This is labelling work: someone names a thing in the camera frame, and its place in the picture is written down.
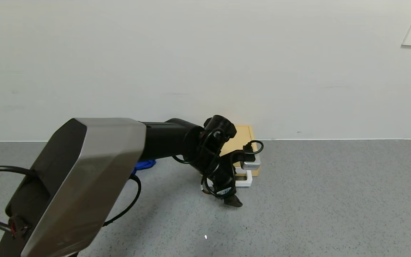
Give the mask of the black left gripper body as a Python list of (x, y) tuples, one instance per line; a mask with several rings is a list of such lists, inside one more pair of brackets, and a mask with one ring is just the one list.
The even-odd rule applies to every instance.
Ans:
[(235, 194), (235, 168), (228, 157), (220, 157), (219, 164), (210, 175), (210, 192), (217, 198)]

